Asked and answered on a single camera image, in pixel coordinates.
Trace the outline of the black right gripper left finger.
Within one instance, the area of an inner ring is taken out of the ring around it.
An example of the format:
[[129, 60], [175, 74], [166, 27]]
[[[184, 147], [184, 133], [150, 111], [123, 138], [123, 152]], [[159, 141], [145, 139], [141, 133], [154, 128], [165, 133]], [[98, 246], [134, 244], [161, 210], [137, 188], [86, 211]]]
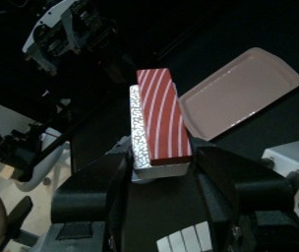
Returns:
[[106, 252], [121, 218], [127, 154], [109, 154], [82, 168], [55, 192], [52, 252]]

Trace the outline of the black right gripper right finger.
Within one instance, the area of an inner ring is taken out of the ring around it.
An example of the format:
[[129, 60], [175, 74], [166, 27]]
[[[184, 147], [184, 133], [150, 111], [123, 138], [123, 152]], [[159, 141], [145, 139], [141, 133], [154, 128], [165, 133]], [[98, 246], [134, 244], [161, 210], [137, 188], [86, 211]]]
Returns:
[[196, 166], [214, 251], [289, 250], [295, 196], [286, 179], [217, 147], [197, 149]]

